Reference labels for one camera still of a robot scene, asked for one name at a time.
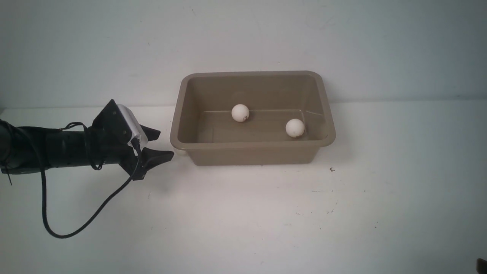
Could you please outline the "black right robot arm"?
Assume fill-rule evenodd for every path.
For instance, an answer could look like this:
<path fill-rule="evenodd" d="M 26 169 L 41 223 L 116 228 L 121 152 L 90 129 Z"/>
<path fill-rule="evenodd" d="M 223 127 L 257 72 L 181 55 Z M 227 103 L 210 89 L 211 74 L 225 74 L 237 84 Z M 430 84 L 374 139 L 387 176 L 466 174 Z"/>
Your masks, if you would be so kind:
<path fill-rule="evenodd" d="M 487 274 L 487 260 L 481 258 L 476 260 L 476 272 L 477 274 Z"/>

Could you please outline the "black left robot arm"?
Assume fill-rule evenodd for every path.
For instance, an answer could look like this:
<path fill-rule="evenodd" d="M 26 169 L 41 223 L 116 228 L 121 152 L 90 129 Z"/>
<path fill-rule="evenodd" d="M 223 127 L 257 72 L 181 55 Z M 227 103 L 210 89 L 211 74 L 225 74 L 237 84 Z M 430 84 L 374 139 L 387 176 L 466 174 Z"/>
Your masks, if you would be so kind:
<path fill-rule="evenodd" d="M 71 131 L 82 126 L 81 131 Z M 91 126 L 69 123 L 64 128 L 15 127 L 1 121 L 1 172 L 38 173 L 40 168 L 120 165 L 133 180 L 144 179 L 146 172 L 169 162 L 172 151 L 147 148 L 160 131 L 140 125 L 132 112 L 110 100 Z"/>

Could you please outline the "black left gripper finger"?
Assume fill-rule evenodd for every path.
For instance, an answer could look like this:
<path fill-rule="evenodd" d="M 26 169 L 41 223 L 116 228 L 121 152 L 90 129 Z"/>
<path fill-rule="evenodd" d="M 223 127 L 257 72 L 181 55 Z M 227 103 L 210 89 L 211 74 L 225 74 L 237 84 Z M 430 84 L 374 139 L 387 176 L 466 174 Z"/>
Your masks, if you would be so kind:
<path fill-rule="evenodd" d="M 139 142 L 152 142 L 160 137 L 161 132 L 159 130 L 140 125 L 140 137 Z"/>
<path fill-rule="evenodd" d="M 142 150 L 141 170 L 147 172 L 154 167 L 171 161 L 173 157 L 173 151 L 159 151 L 150 148 L 144 148 Z"/>

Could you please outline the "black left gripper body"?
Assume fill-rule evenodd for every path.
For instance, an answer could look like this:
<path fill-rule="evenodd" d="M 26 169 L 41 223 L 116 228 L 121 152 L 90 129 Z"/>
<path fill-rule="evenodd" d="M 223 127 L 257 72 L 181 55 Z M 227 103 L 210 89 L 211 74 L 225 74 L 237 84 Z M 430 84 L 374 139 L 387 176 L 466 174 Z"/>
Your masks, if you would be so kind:
<path fill-rule="evenodd" d="M 95 151 L 103 156 L 104 163 L 118 164 L 129 175 L 135 173 L 132 178 L 134 181 L 142 180 L 146 172 L 141 170 L 141 162 L 137 163 L 142 154 L 122 142 L 124 122 L 116 104 L 115 100 L 111 99 L 89 127 L 95 136 Z"/>

